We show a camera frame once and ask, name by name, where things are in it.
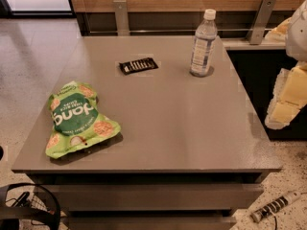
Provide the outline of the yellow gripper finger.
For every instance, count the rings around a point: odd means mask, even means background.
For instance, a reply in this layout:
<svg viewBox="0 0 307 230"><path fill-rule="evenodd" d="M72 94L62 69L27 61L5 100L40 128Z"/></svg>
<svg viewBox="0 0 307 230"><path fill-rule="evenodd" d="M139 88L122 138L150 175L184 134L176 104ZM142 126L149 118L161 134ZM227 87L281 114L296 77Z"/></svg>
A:
<svg viewBox="0 0 307 230"><path fill-rule="evenodd" d="M270 30L266 35L265 39L270 42L284 42L287 30L289 28L291 18L285 19L278 26Z"/></svg>
<svg viewBox="0 0 307 230"><path fill-rule="evenodd" d="M307 104L307 62L299 61L291 70L282 68L272 93L265 125L270 129L282 129Z"/></svg>

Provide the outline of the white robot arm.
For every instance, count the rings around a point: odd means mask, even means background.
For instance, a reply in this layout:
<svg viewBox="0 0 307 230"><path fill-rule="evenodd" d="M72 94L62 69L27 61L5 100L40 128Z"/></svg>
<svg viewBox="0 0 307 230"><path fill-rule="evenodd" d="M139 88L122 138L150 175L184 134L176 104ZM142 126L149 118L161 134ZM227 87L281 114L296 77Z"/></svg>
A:
<svg viewBox="0 0 307 230"><path fill-rule="evenodd" d="M276 32L285 32L286 54L296 60L291 70L282 68L276 77L265 126L282 129L307 104L307 0Z"/></svg>

